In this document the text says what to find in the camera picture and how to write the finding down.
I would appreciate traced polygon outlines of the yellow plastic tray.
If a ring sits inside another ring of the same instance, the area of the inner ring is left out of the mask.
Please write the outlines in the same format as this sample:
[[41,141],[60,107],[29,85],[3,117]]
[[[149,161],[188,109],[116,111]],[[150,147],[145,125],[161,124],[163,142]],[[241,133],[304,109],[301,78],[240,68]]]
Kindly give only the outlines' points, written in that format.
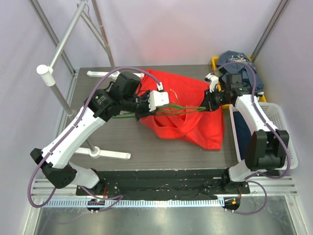
[[[213,57],[211,59],[211,63],[212,63],[212,71],[214,71],[217,68],[217,61],[218,61],[219,57]],[[266,97],[264,95],[264,93],[261,93],[262,96],[258,97],[258,101],[259,102],[266,102]]]

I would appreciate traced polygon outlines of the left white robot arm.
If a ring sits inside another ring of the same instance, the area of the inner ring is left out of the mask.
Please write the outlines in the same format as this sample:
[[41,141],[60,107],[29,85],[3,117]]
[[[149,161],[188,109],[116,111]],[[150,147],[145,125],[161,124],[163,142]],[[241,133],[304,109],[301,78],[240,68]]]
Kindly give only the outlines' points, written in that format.
[[29,180],[28,191],[31,191],[40,170],[55,189],[75,184],[93,195],[103,192],[105,181],[98,172],[77,166],[70,159],[91,134],[122,111],[147,116],[155,112],[155,98],[162,93],[163,85],[152,74],[146,71],[142,73],[156,82],[155,89],[139,95],[141,78],[131,72],[122,72],[106,88],[101,89],[97,85],[92,90],[77,116],[52,143],[43,149],[31,151],[30,156],[37,166]]

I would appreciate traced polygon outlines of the red tank top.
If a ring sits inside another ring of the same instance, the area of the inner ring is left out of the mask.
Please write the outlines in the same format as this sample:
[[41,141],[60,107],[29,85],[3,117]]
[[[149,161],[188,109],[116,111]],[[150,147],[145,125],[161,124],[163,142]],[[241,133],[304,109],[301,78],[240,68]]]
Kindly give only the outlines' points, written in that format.
[[[147,70],[162,84],[171,102],[182,107],[199,107],[208,84],[194,78],[157,70]],[[221,150],[224,138],[222,108],[170,116],[147,116],[141,123],[161,139],[179,139],[207,150]]]

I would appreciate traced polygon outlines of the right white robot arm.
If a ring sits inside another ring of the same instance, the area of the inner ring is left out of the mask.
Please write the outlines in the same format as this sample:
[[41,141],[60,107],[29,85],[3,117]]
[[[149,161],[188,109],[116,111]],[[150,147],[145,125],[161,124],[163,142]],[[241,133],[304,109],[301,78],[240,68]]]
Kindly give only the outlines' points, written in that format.
[[239,112],[250,131],[251,138],[244,159],[227,168],[221,178],[221,188],[233,193],[252,176],[286,167],[289,171],[291,158],[288,151],[289,134],[280,130],[266,116],[255,96],[255,88],[244,87],[239,74],[229,74],[222,83],[213,73],[205,77],[209,89],[204,92],[202,106],[206,111],[216,111],[229,104]]

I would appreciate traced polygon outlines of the green clothes hanger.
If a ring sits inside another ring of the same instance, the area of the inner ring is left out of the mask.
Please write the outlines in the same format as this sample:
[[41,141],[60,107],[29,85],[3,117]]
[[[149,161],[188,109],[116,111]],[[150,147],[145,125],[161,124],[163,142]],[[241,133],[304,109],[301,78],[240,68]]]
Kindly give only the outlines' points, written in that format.
[[176,116],[176,115],[183,115],[183,114],[190,114],[190,113],[198,113],[206,111],[205,107],[193,107],[193,106],[180,106],[180,105],[167,105],[164,108],[157,108],[155,111],[147,111],[145,113],[139,112],[128,112],[118,114],[113,116],[114,119],[121,119],[121,118],[136,118],[137,120],[148,117],[148,116]]

